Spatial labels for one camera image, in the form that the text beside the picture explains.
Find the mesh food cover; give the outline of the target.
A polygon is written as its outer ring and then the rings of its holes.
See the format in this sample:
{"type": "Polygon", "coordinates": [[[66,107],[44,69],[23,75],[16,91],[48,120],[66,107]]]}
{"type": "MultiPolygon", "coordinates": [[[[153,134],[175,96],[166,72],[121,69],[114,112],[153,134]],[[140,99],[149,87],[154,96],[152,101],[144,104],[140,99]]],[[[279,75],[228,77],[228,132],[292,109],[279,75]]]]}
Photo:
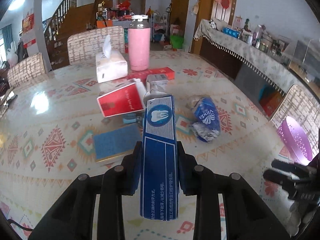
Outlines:
{"type": "Polygon", "coordinates": [[[293,41],[282,54],[319,79],[319,38],[293,41]]]}

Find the green plastic bucket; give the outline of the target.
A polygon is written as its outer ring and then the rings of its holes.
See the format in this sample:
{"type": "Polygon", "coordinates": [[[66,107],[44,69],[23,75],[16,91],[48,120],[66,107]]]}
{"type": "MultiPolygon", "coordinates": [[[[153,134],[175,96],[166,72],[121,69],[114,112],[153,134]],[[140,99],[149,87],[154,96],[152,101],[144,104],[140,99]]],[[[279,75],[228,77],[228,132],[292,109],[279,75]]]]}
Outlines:
{"type": "Polygon", "coordinates": [[[173,49],[182,49],[183,48],[184,38],[180,35],[171,35],[170,36],[170,44],[173,49]]]}

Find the blue Vinda packet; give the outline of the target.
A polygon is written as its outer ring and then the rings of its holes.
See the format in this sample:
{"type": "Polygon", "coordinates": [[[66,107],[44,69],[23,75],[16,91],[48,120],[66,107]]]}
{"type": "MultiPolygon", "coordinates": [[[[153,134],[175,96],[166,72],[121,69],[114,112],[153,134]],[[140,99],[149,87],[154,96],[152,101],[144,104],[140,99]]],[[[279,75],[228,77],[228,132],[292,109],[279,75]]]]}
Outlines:
{"type": "Polygon", "coordinates": [[[195,121],[190,127],[196,137],[203,142],[212,142],[221,132],[217,107],[210,96],[196,95],[188,103],[195,121]]]}

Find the patterned chair far side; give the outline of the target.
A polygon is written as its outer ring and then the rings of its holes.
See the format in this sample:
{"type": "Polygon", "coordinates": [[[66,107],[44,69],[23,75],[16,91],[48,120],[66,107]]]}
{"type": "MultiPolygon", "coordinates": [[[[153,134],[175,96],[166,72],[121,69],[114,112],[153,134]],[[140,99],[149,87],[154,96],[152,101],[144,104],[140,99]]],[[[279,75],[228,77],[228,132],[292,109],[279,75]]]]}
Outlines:
{"type": "Polygon", "coordinates": [[[67,39],[70,65],[93,62],[95,55],[103,51],[104,40],[110,35],[112,49],[125,53],[124,28],[121,26],[104,27],[74,34],[67,39]]]}

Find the red and white carton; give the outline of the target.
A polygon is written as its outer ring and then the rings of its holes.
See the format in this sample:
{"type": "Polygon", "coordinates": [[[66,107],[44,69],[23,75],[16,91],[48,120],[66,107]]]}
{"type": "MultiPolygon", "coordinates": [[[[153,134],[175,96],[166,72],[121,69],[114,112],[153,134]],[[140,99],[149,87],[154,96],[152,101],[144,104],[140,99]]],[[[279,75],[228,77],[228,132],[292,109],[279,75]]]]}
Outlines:
{"type": "Polygon", "coordinates": [[[97,98],[103,117],[143,111],[146,88],[140,79],[130,79],[97,98]]]}

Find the patterned chair left side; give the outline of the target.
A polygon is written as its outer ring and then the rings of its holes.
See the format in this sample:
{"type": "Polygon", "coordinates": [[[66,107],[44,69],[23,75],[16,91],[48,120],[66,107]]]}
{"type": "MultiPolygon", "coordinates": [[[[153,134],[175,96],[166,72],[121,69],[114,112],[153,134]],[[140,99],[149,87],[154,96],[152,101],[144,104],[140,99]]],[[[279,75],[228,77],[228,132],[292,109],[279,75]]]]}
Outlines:
{"type": "Polygon", "coordinates": [[[36,53],[11,67],[7,73],[7,80],[10,88],[16,88],[45,73],[42,54],[36,53]]]}

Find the blue toothpaste box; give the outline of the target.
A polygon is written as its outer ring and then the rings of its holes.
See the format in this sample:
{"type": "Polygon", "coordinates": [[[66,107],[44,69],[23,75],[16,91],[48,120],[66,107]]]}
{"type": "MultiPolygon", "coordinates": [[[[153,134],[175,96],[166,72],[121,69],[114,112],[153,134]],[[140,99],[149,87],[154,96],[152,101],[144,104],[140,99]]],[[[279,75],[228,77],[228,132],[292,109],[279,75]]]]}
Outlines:
{"type": "Polygon", "coordinates": [[[174,97],[149,99],[143,126],[140,215],[150,220],[178,217],[178,157],[174,97]]]}

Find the wooden staircase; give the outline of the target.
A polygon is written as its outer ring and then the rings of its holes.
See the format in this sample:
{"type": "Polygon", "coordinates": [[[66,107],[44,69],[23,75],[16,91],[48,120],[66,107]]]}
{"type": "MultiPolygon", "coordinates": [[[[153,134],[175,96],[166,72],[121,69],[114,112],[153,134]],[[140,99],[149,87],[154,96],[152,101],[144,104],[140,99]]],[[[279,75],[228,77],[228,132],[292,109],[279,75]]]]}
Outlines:
{"type": "Polygon", "coordinates": [[[94,0],[79,6],[80,0],[62,0],[44,31],[53,70],[69,65],[67,40],[70,36],[97,27],[97,16],[113,8],[112,0],[94,0]]]}

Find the purple plastic basket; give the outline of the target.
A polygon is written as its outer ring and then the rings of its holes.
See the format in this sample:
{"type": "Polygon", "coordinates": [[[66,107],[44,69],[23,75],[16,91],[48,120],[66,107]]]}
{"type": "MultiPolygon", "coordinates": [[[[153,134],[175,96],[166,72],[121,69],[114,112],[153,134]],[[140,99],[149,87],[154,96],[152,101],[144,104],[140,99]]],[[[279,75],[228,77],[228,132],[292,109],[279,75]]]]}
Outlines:
{"type": "Polygon", "coordinates": [[[312,149],[308,137],[293,117],[287,116],[277,132],[295,162],[307,166],[312,161],[312,149]]]}

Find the pink thermos bottle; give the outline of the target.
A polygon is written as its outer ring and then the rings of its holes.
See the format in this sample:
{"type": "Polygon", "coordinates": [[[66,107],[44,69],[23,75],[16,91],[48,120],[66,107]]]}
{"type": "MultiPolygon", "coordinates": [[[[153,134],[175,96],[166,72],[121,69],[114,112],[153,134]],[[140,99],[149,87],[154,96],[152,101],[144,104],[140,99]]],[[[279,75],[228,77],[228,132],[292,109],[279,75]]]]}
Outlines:
{"type": "Polygon", "coordinates": [[[149,67],[151,28],[147,15],[133,15],[128,28],[128,54],[132,71],[140,72],[149,67]]]}

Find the patterned chair right side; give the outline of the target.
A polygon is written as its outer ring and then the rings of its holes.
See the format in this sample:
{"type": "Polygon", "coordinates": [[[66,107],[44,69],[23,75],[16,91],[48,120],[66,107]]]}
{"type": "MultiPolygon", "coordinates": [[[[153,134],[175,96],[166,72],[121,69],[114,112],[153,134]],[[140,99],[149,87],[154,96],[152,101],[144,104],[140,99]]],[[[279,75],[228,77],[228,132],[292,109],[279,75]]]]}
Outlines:
{"type": "Polygon", "coordinates": [[[270,121],[278,128],[287,116],[294,118],[308,136],[312,155],[315,157],[319,152],[319,111],[318,98],[306,93],[299,85],[293,85],[270,121]]]}

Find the patterned chair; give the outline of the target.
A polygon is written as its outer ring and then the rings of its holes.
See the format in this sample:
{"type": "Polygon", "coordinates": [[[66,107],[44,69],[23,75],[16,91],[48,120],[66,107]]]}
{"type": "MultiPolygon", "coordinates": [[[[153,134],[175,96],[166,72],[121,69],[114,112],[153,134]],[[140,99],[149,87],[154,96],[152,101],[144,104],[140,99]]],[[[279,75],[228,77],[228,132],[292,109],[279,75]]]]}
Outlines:
{"type": "Polygon", "coordinates": [[[36,53],[11,67],[7,73],[7,80],[10,88],[16,88],[45,73],[42,54],[36,53]]]}
{"type": "Polygon", "coordinates": [[[312,155],[315,157],[319,152],[319,111],[318,98],[306,93],[299,85],[293,85],[270,121],[278,128],[287,116],[294,118],[308,136],[312,155]]]}
{"type": "Polygon", "coordinates": [[[125,53],[124,28],[121,26],[104,27],[74,34],[67,39],[70,65],[93,62],[95,55],[103,51],[104,40],[110,35],[112,49],[125,53]]]}

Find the long red box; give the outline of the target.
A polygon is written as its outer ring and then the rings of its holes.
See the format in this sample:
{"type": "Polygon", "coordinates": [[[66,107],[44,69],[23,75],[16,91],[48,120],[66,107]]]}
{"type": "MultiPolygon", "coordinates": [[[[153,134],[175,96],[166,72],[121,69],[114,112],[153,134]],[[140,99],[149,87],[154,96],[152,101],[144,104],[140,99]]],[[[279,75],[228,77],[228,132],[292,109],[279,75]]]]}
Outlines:
{"type": "Polygon", "coordinates": [[[148,75],[157,75],[163,74],[167,77],[168,80],[173,80],[175,78],[175,72],[169,67],[164,68],[155,68],[155,69],[147,69],[140,72],[132,72],[126,78],[130,79],[140,79],[142,81],[146,80],[148,75]]]}

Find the small grey white box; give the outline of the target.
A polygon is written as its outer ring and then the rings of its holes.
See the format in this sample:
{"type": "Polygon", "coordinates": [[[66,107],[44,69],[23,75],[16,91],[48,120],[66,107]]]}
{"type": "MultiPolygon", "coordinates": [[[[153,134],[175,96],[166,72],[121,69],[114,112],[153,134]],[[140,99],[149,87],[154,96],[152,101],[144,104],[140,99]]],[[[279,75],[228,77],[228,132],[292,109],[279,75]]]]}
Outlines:
{"type": "Polygon", "coordinates": [[[151,74],[146,78],[146,90],[149,92],[151,90],[156,90],[160,92],[165,92],[168,78],[164,74],[151,74]]]}

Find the white tissue pack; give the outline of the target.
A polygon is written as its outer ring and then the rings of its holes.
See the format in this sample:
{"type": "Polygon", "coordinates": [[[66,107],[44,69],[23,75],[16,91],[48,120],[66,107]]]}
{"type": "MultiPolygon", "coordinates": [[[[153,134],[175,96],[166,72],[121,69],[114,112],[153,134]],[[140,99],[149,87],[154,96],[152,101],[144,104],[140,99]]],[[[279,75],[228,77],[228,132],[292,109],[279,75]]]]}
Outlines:
{"type": "Polygon", "coordinates": [[[128,75],[127,61],[118,50],[113,50],[111,36],[107,35],[103,43],[103,51],[95,55],[97,82],[117,80],[128,75]]]}

